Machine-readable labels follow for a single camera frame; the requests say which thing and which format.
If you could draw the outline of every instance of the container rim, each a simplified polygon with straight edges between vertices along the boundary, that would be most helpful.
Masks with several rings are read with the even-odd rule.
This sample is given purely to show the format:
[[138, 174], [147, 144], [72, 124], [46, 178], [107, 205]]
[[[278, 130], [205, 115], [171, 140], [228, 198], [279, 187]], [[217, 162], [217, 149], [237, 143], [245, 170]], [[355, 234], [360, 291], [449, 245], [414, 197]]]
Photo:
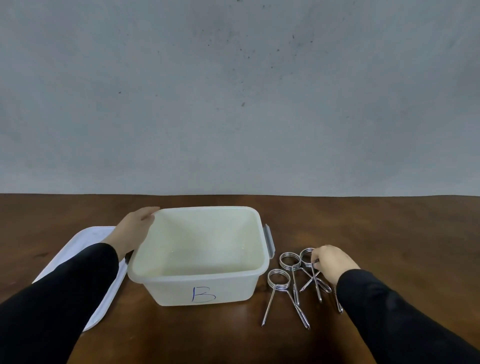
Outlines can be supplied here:
[[260, 219], [260, 214], [257, 210], [253, 207], [249, 206], [191, 206], [191, 207], [173, 207], [173, 208], [164, 208], [154, 213], [156, 215], [162, 210], [195, 210], [195, 209], [247, 209], [252, 211], [255, 214], [255, 219], [257, 221], [257, 227], [260, 234], [260, 240], [262, 242], [262, 250], [264, 253], [264, 262], [262, 265], [257, 269], [252, 270], [242, 270], [239, 272], [229, 272], [229, 273], [213, 273], [213, 274], [194, 274], [190, 276], [158, 276], [158, 277], [143, 277], [139, 276], [134, 273], [133, 271], [133, 262], [135, 261], [135, 257], [137, 251], [133, 253], [130, 262], [128, 264], [128, 277], [135, 283], [159, 283], [159, 282], [187, 282], [187, 281], [195, 281], [195, 280], [205, 280], [205, 279], [228, 279], [228, 278], [236, 278], [236, 277], [248, 277], [248, 276], [261, 276], [266, 272], [268, 266], [270, 264], [270, 256], [267, 248], [267, 242], [265, 239], [265, 234], [262, 226], [262, 220]]

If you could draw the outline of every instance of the person's right hand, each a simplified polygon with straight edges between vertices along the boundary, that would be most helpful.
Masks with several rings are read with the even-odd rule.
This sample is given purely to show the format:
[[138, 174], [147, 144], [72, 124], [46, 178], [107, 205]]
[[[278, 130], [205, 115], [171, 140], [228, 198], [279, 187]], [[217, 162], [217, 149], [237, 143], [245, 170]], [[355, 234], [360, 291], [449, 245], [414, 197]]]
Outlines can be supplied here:
[[330, 283], [337, 284], [340, 276], [350, 269], [360, 267], [340, 248], [324, 245], [312, 251], [312, 263], [319, 259], [313, 266], [321, 271]]

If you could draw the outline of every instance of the person's left hand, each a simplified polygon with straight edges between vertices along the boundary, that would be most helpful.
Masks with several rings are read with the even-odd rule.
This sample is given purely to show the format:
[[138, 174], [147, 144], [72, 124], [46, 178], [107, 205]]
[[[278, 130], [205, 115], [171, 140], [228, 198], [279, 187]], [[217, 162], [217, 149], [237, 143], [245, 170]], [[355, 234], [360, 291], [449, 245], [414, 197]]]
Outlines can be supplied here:
[[142, 207], [129, 213], [102, 243], [107, 243], [115, 249], [121, 261], [125, 254], [137, 249], [147, 237], [148, 229], [153, 224], [159, 207]]

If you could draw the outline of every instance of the hand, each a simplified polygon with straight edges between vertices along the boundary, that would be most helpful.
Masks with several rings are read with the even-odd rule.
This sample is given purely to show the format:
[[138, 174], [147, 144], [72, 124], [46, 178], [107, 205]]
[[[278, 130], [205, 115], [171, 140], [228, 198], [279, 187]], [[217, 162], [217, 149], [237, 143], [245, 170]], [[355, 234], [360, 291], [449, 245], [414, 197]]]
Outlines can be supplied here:
[[147, 237], [148, 229], [153, 224], [159, 207], [142, 207], [140, 210], [129, 213], [102, 243], [107, 243], [115, 249], [121, 261], [125, 254], [137, 249]]
[[340, 248], [332, 245], [324, 245], [312, 252], [313, 266], [321, 271], [330, 283], [337, 284], [340, 276], [347, 270], [360, 269], [360, 267]]

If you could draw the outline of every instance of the person's right arm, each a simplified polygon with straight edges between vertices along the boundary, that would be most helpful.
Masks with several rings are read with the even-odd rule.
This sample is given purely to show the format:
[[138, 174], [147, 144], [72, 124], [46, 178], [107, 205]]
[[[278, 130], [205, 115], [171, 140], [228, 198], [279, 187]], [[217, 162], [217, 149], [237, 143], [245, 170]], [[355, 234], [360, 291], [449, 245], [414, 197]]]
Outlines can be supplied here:
[[480, 363], [480, 352], [408, 304], [342, 250], [325, 245], [312, 261], [337, 285], [338, 300], [378, 364]]

